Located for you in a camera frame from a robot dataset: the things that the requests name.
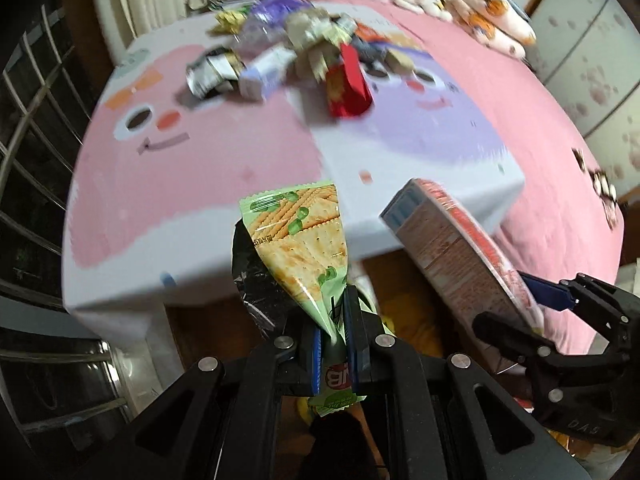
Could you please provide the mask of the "pink clear-window box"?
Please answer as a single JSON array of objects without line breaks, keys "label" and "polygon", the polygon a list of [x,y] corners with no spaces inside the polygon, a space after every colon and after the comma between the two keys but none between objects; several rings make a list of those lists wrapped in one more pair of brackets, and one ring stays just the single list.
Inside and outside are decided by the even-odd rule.
[{"label": "pink clear-window box", "polygon": [[480,350],[501,373],[513,362],[474,335],[474,318],[490,312],[508,324],[544,334],[544,312],[494,240],[438,183],[412,179],[381,214],[386,226]]}]

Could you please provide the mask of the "pink bed blanket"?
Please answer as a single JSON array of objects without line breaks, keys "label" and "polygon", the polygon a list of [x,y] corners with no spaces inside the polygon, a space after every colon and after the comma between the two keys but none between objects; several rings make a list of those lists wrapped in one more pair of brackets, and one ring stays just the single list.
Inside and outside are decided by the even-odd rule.
[{"label": "pink bed blanket", "polygon": [[410,78],[372,74],[366,116],[338,125],[317,116],[352,260],[399,248],[381,212],[421,178],[462,203],[518,270],[550,281],[615,280],[622,216],[605,213],[587,177],[593,154],[523,63],[386,2],[311,1],[391,36],[418,68]]}]

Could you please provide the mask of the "orange foil packet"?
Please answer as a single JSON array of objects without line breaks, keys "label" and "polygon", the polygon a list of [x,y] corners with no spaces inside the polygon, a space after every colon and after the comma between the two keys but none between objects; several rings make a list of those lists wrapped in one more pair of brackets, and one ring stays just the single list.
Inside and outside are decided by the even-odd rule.
[{"label": "orange foil packet", "polygon": [[376,29],[361,22],[357,22],[355,36],[368,44],[377,44],[378,42],[380,44],[394,44],[391,36],[382,34],[382,32],[378,32]]}]

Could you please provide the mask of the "small tan box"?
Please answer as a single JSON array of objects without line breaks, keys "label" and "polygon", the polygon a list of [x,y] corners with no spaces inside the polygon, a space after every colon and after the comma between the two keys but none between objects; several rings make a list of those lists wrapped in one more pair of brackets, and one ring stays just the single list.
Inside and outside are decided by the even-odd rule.
[{"label": "small tan box", "polygon": [[408,54],[397,49],[388,49],[384,58],[387,68],[394,74],[410,76],[414,71],[414,62]]}]

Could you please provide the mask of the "green cracker wrapper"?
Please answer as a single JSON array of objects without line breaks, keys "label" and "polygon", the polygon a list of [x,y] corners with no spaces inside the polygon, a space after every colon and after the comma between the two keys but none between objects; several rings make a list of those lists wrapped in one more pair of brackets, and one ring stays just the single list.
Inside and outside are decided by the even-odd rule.
[{"label": "green cracker wrapper", "polygon": [[308,315],[322,333],[320,392],[308,405],[326,416],[363,399],[352,391],[341,299],[348,253],[334,183],[314,182],[240,200],[234,280],[263,335],[282,336],[288,317]]}]

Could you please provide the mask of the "white purple carton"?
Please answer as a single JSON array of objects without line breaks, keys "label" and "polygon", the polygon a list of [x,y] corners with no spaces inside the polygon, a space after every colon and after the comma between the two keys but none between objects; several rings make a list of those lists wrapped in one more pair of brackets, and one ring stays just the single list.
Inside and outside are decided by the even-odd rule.
[{"label": "white purple carton", "polygon": [[254,102],[268,99],[284,84],[296,58],[296,52],[284,44],[276,44],[262,52],[240,73],[241,96]]}]

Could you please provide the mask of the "small black box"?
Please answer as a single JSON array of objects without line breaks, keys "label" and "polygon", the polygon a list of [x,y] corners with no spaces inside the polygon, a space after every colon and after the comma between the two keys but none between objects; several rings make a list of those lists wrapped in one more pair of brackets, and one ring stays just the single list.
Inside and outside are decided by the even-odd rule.
[{"label": "small black box", "polygon": [[359,61],[364,65],[373,66],[376,63],[382,64],[385,61],[387,49],[384,44],[353,41],[352,47],[355,48]]}]

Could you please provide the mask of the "dark green pistachio box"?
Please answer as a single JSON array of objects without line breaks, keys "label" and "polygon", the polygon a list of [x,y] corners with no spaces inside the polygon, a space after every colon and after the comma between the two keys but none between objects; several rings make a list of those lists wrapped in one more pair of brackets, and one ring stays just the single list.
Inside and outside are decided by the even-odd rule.
[{"label": "dark green pistachio box", "polygon": [[295,73],[301,80],[326,80],[338,62],[343,44],[350,44],[358,28],[347,14],[329,14],[323,8],[308,8],[288,16],[285,32],[296,52]]}]

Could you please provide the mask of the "metal window grille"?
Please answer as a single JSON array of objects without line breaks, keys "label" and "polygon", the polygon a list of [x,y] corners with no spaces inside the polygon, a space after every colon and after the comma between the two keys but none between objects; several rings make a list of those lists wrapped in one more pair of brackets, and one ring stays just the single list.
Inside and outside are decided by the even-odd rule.
[{"label": "metal window grille", "polygon": [[70,181],[96,105],[62,0],[38,6],[1,71],[1,291],[62,310]]}]

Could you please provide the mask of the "purple plastic bag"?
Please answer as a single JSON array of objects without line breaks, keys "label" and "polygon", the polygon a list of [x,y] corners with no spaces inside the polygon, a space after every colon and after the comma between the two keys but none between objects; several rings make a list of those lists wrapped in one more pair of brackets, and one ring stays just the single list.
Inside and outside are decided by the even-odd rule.
[{"label": "purple plastic bag", "polygon": [[306,0],[260,0],[248,11],[248,20],[272,27],[281,26],[292,13],[310,8]]}]

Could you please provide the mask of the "yellow paper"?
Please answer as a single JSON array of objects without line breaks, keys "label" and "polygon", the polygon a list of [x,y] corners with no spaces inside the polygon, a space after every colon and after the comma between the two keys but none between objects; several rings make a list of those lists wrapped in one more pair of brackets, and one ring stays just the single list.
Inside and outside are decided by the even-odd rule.
[{"label": "yellow paper", "polygon": [[212,28],[214,35],[237,35],[248,18],[248,9],[222,10],[216,15],[216,24]]}]

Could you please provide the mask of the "clear plastic bag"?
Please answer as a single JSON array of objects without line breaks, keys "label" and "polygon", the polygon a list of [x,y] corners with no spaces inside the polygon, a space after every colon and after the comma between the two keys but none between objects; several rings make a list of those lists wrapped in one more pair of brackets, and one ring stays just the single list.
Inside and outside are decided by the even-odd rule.
[{"label": "clear plastic bag", "polygon": [[285,31],[281,26],[259,20],[247,20],[234,37],[233,50],[241,56],[251,58],[283,40]]}]

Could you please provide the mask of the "rolled bear print quilt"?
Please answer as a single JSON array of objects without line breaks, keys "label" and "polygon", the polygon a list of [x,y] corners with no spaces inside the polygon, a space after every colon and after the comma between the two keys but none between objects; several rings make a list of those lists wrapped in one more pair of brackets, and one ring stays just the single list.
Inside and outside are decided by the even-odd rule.
[{"label": "rolled bear print quilt", "polygon": [[537,37],[510,0],[448,0],[457,23],[482,46],[522,60]]}]

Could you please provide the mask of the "black silver wrapper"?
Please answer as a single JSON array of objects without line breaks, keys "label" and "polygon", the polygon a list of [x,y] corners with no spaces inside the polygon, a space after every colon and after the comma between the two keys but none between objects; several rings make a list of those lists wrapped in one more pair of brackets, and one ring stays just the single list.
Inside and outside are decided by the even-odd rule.
[{"label": "black silver wrapper", "polygon": [[233,88],[244,70],[244,63],[229,48],[213,48],[186,66],[186,85],[198,99]]}]

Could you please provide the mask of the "red paper bag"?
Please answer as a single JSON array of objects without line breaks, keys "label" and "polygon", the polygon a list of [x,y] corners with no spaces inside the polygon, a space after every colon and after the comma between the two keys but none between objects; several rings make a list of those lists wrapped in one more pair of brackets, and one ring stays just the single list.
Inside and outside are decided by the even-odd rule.
[{"label": "red paper bag", "polygon": [[370,110],[373,98],[357,50],[342,44],[338,61],[326,73],[326,98],[334,118],[356,118]]}]

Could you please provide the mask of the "cartoon printed tablecloth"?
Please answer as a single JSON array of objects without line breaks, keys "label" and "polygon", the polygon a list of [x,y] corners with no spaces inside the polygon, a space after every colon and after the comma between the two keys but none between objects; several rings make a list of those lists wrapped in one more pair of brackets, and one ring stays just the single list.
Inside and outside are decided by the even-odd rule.
[{"label": "cartoon printed tablecloth", "polygon": [[117,347],[158,334],[166,304],[232,295],[231,242],[243,197],[332,179],[316,131],[334,124],[311,81],[265,101],[201,101],[186,66],[218,46],[202,18],[138,38],[93,111],[66,207],[65,309]]}]

